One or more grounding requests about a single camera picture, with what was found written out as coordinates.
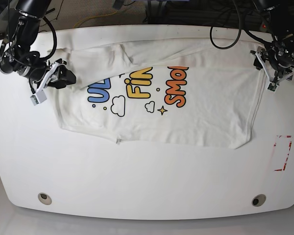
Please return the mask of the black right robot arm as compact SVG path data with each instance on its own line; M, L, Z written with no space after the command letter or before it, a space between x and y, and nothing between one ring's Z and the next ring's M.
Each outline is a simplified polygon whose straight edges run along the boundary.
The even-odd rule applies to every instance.
M17 15L8 18L5 37L0 47L0 71L4 74L17 72L28 79L29 85L38 88L52 87L62 89L76 83L76 76L66 68L62 59L50 63L57 48L57 36L51 22L46 18L49 0L20 0L15 9ZM40 22L44 21L52 32L51 52L41 57L40 52L32 51Z

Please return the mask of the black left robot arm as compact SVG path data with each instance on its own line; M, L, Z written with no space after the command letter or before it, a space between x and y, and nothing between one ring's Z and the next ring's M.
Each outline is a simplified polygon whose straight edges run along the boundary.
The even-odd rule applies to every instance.
M294 18L289 13L286 0L255 0L253 3L258 13L269 14L269 20L264 19L263 23L272 41L260 39L248 30L245 32L264 45L264 48L253 52L256 56L254 66L265 71L268 89L275 91L282 81L291 81L294 76Z

